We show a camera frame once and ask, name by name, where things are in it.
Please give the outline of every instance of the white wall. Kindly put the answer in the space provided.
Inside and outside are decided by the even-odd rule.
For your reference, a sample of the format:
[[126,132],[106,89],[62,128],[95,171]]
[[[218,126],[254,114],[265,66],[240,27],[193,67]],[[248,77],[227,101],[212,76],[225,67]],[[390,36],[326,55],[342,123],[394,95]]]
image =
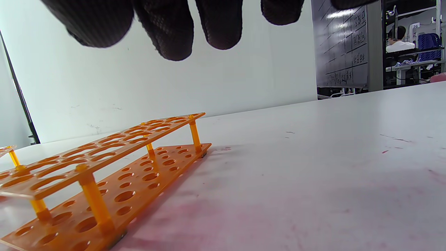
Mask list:
[[311,3],[278,27],[260,1],[243,5],[243,35],[227,51],[206,43],[195,2],[192,55],[167,61],[134,20],[108,49],[82,47],[37,0],[0,1],[0,28],[41,142],[173,115],[219,115],[316,99]]
[[12,81],[11,71],[0,40],[0,147],[29,146],[32,139],[25,112]]

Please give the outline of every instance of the orange test tube rack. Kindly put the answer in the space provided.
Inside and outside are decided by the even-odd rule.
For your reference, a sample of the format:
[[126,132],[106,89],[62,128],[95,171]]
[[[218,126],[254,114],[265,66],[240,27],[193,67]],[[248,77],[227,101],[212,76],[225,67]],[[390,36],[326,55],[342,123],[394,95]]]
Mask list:
[[[29,199],[36,212],[36,219],[1,242],[21,251],[101,251],[112,247],[141,211],[206,155],[211,144],[200,143],[195,122],[204,114],[144,122],[30,165],[20,165],[13,148],[0,148],[0,157],[10,153],[16,165],[0,173],[0,195]],[[190,125],[193,144],[152,147],[152,142],[185,125]],[[143,147],[147,147],[146,155],[95,181],[95,171]],[[49,177],[72,164],[75,169]],[[75,182],[83,192],[48,210],[43,199]]]

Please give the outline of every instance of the person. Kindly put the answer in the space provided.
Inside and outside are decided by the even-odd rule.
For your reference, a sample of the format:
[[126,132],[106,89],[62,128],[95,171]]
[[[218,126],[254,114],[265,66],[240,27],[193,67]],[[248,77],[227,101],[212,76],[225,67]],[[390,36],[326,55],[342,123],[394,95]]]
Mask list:
[[406,35],[406,28],[404,28],[404,26],[398,26],[395,40],[392,39],[392,35],[393,29],[388,33],[388,41],[390,45],[386,47],[386,52],[395,52],[415,48],[414,43],[402,41],[402,39]]
[[[117,44],[137,15],[159,54],[184,60],[192,53],[194,22],[188,0],[41,0],[81,45],[107,48]],[[377,0],[331,0],[349,9]],[[265,19],[273,25],[299,20],[304,0],[260,0]],[[207,42],[219,50],[235,46],[242,36],[243,0],[195,0]]]

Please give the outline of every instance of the table surface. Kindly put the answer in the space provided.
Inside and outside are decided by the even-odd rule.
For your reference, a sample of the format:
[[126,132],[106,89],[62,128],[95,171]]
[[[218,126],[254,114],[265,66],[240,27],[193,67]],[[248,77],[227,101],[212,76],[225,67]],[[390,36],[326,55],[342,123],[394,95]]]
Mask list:
[[[445,250],[445,94],[439,82],[200,119],[202,142],[213,143],[207,157],[113,251]],[[102,136],[17,155],[30,163]],[[156,146],[190,142],[185,128]],[[11,166],[1,159],[0,170]],[[78,192],[71,185],[46,203]],[[28,201],[0,202],[0,235],[32,218]]]

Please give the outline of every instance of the white shirt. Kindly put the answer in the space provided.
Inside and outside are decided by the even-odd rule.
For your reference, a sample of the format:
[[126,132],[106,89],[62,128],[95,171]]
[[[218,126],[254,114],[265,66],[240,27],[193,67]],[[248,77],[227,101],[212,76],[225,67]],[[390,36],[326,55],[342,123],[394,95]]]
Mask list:
[[386,47],[386,52],[395,52],[400,50],[409,50],[415,48],[415,44],[411,42],[396,41],[394,44]]

